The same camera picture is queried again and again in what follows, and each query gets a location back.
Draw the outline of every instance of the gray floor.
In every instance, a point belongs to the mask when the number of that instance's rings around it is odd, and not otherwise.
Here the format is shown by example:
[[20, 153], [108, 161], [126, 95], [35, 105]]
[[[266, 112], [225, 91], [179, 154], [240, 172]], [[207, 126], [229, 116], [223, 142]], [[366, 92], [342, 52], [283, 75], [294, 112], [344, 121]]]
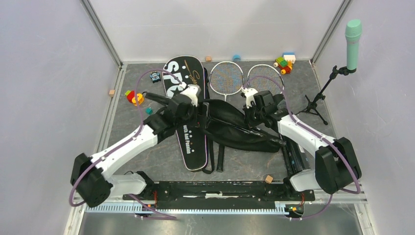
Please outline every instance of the gray floor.
[[[305, 215], [321, 210], [306, 205]], [[140, 220], [132, 214], [87, 213], [80, 235], [361, 235], [353, 205], [331, 205], [304, 221], [290, 222], [281, 215], [179, 214], [177, 221]]]
[[[203, 63], [209, 72], [215, 64], [214, 62]], [[258, 64], [272, 65], [273, 61], [239, 62], [245, 75], [248, 74], [252, 66]], [[130, 134], [139, 124], [136, 107], [128, 102], [124, 93], [127, 90], [134, 90], [136, 80], [143, 72], [151, 69], [162, 69], [163, 66], [164, 64], [128, 65], [121, 88], [121, 97], [115, 113], [109, 145], [114, 144]], [[306, 106], [305, 94], [309, 97], [314, 97], [319, 92], [317, 79], [308, 61], [297, 61], [294, 64], [292, 73], [283, 75], [283, 79], [293, 112], [297, 112]], [[153, 84], [147, 75], [140, 82], [139, 92], [143, 91], [165, 95], [162, 83]], [[222, 95], [218, 95], [215, 92], [210, 92], [210, 94], [211, 98], [223, 99]], [[227, 101], [242, 110], [244, 99], [240, 95], [228, 96]], [[156, 111], [161, 105], [150, 100], [145, 100], [142, 107], [144, 109], [151, 107]], [[327, 110], [322, 102], [319, 103], [319, 111], [329, 121], [328, 126], [325, 126], [317, 116], [300, 114], [298, 117], [317, 130], [333, 136], [334, 133], [327, 115]], [[155, 181], [264, 180], [267, 175], [271, 175], [276, 180], [282, 180], [287, 175], [281, 152], [247, 152], [231, 148], [226, 148], [225, 151], [224, 172], [213, 172], [211, 175], [202, 172], [190, 172], [184, 167], [176, 136], [171, 136], [160, 144], [137, 155], [127, 164], [123, 165], [116, 174], [123, 174], [129, 170], [142, 170]]]

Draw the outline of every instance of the gold signature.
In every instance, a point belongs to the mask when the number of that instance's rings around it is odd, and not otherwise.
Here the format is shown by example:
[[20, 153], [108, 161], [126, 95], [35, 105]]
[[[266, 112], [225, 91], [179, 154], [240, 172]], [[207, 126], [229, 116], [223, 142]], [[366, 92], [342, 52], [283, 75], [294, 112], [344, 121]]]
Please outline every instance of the gold signature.
[[187, 65], [186, 60], [184, 60], [184, 64], [186, 64], [187, 71], [189, 71], [190, 80], [192, 80], [194, 85], [197, 85], [196, 79], [200, 79], [199, 73], [196, 70], [194, 70], [193, 72], [190, 72], [190, 68], [189, 68], [189, 65]]

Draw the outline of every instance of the badminton racket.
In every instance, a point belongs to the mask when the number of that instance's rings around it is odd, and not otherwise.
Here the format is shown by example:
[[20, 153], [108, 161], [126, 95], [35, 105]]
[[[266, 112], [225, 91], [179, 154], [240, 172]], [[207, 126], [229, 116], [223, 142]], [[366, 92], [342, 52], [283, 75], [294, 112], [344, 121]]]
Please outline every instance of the badminton racket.
[[[265, 76], [275, 80], [281, 87], [284, 87], [284, 82], [279, 72], [272, 66], [269, 65], [255, 65], [248, 72], [248, 80], [257, 77]], [[264, 77], [258, 77], [249, 82], [249, 87], [254, 88], [258, 92], [270, 91], [272, 95], [281, 94], [282, 91], [272, 81]]]
[[[209, 77], [210, 88], [225, 97], [238, 93], [244, 85], [244, 74], [239, 65], [234, 62], [220, 62], [213, 67]], [[218, 167], [216, 171], [223, 172], [223, 157], [225, 147], [219, 145]]]

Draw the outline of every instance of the gray table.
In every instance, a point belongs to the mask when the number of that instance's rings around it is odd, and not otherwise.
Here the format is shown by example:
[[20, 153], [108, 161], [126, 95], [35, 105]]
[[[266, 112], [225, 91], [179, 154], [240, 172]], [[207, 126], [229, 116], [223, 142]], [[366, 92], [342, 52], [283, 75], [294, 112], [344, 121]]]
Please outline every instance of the gray table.
[[[203, 63], [209, 72], [215, 64], [215, 62]], [[252, 66], [257, 64], [272, 65], [273, 61], [239, 62], [245, 75], [248, 74]], [[121, 88], [121, 97], [117, 105], [109, 138], [109, 145], [130, 134], [139, 125], [136, 107], [128, 102], [124, 93], [127, 90], [134, 90], [136, 80], [143, 72], [151, 69], [162, 69], [163, 66], [164, 64], [132, 64], [127, 66]], [[293, 112], [297, 112], [306, 106], [305, 94], [309, 97], [314, 97], [319, 92], [317, 79], [308, 61], [297, 61], [294, 64], [292, 73], [283, 75], [283, 79]], [[148, 76], [145, 76], [140, 82], [139, 92], [143, 91], [165, 95], [162, 83], [153, 84]], [[210, 96], [211, 98], [223, 99], [222, 95], [218, 95], [213, 91], [210, 91]], [[242, 110], [244, 99], [240, 95], [228, 96], [227, 101]], [[146, 100], [142, 107], [144, 109], [151, 107], [156, 111], [161, 105], [151, 100]], [[322, 102], [319, 103], [319, 111], [329, 121], [328, 126], [325, 126], [317, 116], [300, 114], [299, 118], [317, 130], [333, 136], [333, 129], [327, 110]], [[215, 157], [217, 158], [218, 146], [215, 145], [214, 149]], [[260, 153], [231, 148], [226, 148], [225, 150], [224, 172], [213, 172], [211, 175], [202, 172], [190, 172], [184, 167], [176, 136], [171, 136], [160, 144], [143, 151], [123, 165], [116, 174], [123, 174], [129, 170], [142, 170], [155, 181], [264, 180], [267, 175], [271, 175], [276, 180], [281, 180], [287, 176], [281, 151], [277, 153]]]

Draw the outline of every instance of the tripod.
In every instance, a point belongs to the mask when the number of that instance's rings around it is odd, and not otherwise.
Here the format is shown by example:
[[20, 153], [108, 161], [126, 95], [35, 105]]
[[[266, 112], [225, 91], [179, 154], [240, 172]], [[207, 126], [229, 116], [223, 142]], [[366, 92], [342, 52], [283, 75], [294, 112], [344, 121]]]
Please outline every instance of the tripod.
[[354, 70], [349, 70], [347, 67], [341, 67], [340, 69], [337, 69], [337, 65], [333, 67], [333, 70], [329, 76], [329, 80], [327, 81], [327, 83], [324, 85], [324, 87], [322, 88], [322, 90], [316, 95], [316, 97], [314, 97], [313, 102], [310, 101], [310, 99], [307, 97], [307, 95], [305, 95], [305, 98], [307, 99], [307, 107], [301, 111], [299, 111], [297, 114], [299, 113], [306, 113], [306, 114], [312, 114], [312, 115], [317, 115], [321, 118], [321, 120], [323, 121], [324, 125], [328, 125], [328, 122], [326, 120], [324, 120], [324, 118], [322, 117], [322, 115], [319, 113], [319, 111], [317, 111], [317, 101], [324, 100], [325, 99], [325, 95], [323, 95], [323, 92], [325, 91], [325, 89], [327, 88], [327, 86], [330, 84], [330, 82], [332, 80], [334, 80], [338, 74], [347, 76], [349, 75], [349, 73], [354, 73], [356, 72], [356, 69]]

